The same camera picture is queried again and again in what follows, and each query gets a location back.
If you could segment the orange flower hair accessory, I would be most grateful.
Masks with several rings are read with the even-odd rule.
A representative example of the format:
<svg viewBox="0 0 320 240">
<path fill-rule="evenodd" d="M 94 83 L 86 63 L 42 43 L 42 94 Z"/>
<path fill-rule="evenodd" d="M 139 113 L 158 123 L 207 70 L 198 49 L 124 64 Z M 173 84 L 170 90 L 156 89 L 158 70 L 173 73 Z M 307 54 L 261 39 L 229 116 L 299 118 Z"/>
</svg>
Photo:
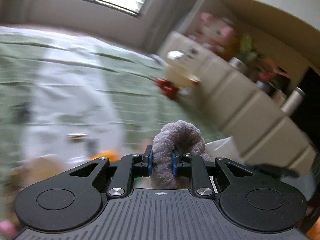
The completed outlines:
<svg viewBox="0 0 320 240">
<path fill-rule="evenodd" d="M 100 157 L 107 157 L 110 162 L 118 161 L 121 159 L 121 156 L 113 150 L 104 150 L 100 151 L 98 153 L 93 154 L 92 156 L 89 157 L 89 160 L 94 160 Z"/>
</svg>

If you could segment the purple fluffy scrunchie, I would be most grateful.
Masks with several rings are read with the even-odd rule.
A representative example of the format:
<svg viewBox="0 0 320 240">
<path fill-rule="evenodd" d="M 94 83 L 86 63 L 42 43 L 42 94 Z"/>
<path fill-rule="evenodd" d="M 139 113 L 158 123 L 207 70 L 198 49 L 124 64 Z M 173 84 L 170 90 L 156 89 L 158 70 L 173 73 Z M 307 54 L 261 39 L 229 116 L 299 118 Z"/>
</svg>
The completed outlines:
<svg viewBox="0 0 320 240">
<path fill-rule="evenodd" d="M 205 140 L 195 125 L 183 120 L 166 124 L 153 140 L 151 186 L 154 189 L 188 188 L 187 177 L 174 176 L 173 156 L 191 153 L 211 161 L 205 149 Z"/>
</svg>

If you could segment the cream round-head toy figure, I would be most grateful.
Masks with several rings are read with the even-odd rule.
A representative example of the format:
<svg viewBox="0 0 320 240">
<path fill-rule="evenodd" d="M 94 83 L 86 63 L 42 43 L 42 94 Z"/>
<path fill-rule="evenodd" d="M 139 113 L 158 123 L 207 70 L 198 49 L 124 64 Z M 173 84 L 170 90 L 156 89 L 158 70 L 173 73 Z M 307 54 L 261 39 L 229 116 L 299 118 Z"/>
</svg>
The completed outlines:
<svg viewBox="0 0 320 240">
<path fill-rule="evenodd" d="M 164 77 L 157 78 L 155 84 L 167 98 L 175 100 L 180 88 L 201 83 L 200 78 L 194 74 L 199 64 L 199 51 L 196 49 L 170 51 L 164 65 Z"/>
</svg>

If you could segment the green checked bed cover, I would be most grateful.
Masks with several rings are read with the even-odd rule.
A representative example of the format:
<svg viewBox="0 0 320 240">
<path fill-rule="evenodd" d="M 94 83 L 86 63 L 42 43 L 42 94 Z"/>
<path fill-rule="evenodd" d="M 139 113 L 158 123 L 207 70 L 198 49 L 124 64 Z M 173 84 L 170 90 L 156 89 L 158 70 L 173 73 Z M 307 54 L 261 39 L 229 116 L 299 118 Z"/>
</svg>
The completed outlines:
<svg viewBox="0 0 320 240">
<path fill-rule="evenodd" d="M 136 150 L 170 122 L 223 137 L 188 94 L 172 101 L 156 60 L 89 36 L 1 27 L 1 178 L 47 154 L 72 162 L 96 150 Z"/>
</svg>

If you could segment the silver thermos bottle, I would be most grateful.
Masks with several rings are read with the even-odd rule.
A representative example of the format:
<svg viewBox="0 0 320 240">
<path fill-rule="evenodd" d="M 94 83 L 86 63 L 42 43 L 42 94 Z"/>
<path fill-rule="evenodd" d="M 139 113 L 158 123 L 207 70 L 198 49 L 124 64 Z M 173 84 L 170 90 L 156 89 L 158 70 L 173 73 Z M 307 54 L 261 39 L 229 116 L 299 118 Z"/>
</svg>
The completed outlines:
<svg viewBox="0 0 320 240">
<path fill-rule="evenodd" d="M 281 110 L 287 116 L 291 116 L 303 101 L 304 96 L 305 93 L 299 87 L 296 87 L 284 102 L 284 104 L 281 106 Z"/>
</svg>

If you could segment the green potted plant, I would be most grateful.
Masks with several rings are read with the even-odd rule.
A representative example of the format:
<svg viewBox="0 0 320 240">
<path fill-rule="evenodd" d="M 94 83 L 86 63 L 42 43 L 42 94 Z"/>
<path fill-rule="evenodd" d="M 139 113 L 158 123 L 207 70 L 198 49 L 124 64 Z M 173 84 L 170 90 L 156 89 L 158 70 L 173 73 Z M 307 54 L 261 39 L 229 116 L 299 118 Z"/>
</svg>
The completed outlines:
<svg viewBox="0 0 320 240">
<path fill-rule="evenodd" d="M 242 63 L 248 64 L 259 57 L 259 52 L 255 49 L 253 38 L 249 34 L 243 34 L 240 38 L 239 53 L 236 56 Z"/>
</svg>

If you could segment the pink plush bunny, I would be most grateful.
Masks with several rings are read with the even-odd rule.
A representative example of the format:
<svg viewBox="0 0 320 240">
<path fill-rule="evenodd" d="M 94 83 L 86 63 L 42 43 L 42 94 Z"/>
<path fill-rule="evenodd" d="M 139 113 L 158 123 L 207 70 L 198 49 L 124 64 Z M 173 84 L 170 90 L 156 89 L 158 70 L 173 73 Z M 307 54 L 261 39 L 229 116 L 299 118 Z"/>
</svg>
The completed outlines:
<svg viewBox="0 0 320 240">
<path fill-rule="evenodd" d="M 208 12 L 200 14 L 201 24 L 190 38 L 217 55 L 226 55 L 238 46 L 238 35 L 232 23 Z"/>
</svg>

